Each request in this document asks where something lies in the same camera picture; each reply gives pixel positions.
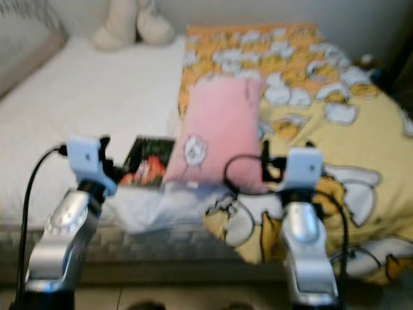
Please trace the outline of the dark left robot foot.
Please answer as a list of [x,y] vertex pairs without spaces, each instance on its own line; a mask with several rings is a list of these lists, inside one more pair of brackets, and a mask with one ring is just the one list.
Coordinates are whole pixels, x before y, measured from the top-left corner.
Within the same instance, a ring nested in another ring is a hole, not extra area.
[[167,308],[162,302],[157,302],[154,300],[143,300],[133,302],[133,304],[130,304],[124,310],[167,310]]

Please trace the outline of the yellow cartoon egg blanket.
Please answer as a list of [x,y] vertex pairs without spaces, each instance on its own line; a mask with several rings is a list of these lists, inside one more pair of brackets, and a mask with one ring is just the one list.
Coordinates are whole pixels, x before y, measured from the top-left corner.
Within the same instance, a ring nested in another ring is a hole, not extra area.
[[413,271],[413,120],[309,23],[190,27],[165,182],[242,194],[210,199],[204,224],[252,264],[280,261],[284,212],[265,190],[271,158],[298,147],[323,155],[321,206],[331,263],[388,284]]

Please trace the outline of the cream plush toy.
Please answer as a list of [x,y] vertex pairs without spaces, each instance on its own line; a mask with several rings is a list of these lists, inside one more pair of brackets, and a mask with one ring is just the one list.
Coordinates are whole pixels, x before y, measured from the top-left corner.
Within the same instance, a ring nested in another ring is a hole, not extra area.
[[161,47],[174,39],[174,27],[160,12],[158,0],[110,0],[92,43],[98,50],[112,52],[136,43]]

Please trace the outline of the dark red green book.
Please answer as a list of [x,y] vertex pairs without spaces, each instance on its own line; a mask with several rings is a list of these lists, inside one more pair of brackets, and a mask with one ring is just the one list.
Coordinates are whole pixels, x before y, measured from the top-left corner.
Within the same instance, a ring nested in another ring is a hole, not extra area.
[[126,174],[120,185],[159,189],[174,144],[174,139],[166,137],[137,136],[124,162]]

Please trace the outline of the small white round item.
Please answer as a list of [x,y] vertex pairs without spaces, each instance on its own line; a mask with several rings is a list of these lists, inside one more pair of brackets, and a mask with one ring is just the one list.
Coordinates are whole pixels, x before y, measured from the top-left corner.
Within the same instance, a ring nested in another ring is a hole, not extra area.
[[359,58],[356,66],[365,72],[369,72],[370,70],[375,70],[378,67],[378,60],[372,56],[372,54],[363,54]]

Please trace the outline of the pink pillow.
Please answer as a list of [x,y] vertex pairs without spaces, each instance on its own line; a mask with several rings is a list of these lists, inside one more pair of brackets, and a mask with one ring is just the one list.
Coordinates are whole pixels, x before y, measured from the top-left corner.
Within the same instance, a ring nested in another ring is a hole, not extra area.
[[228,178],[245,192],[261,192],[260,79],[219,76],[189,89],[188,109],[163,183],[216,186]]

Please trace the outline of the dark wardrobe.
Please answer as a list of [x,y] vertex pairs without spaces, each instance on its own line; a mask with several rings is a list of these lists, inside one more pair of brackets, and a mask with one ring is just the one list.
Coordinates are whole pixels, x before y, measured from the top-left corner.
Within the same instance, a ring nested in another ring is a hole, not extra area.
[[413,116],[413,0],[402,2],[407,4],[407,11],[402,15],[379,85],[403,111]]

